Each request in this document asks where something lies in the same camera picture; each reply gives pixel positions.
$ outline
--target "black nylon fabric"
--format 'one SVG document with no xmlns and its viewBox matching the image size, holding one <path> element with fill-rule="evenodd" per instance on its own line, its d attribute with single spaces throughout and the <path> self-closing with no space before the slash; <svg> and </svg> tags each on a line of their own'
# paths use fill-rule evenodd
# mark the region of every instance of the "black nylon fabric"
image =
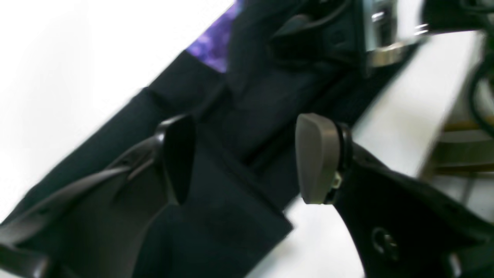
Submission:
<svg viewBox="0 0 494 278">
<path fill-rule="evenodd" d="M 5 222 L 102 170 L 151 136 L 160 121 L 210 102 L 214 109 L 198 118 L 189 199 L 153 223 L 134 277 L 243 277 L 291 230 L 280 212 L 298 194 L 291 132 L 297 115 L 318 112 L 352 125 L 402 66 L 380 69 L 370 80 L 329 64 L 303 72 L 274 66 L 267 40 L 298 3 L 246 0 L 232 28 L 225 75 L 181 53 L 36 185 Z"/>
</svg>

